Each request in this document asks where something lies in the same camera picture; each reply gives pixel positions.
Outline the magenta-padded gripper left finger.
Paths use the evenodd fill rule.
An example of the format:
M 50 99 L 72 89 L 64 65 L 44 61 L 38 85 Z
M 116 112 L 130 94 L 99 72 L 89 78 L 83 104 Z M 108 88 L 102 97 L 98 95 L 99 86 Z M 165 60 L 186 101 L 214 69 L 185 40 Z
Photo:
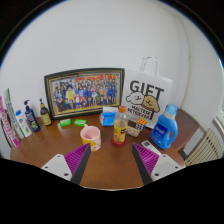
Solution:
M 42 166 L 42 169 L 79 185 L 90 154 L 91 147 L 87 143 L 66 155 L 56 154 Z

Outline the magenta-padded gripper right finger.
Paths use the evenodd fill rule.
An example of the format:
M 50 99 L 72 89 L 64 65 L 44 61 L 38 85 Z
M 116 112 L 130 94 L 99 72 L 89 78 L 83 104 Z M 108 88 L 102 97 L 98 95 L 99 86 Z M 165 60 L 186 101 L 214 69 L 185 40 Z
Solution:
M 184 168 L 183 165 L 177 163 L 167 153 L 158 155 L 137 143 L 134 143 L 132 146 L 132 154 L 140 172 L 143 185 L 148 185 Z

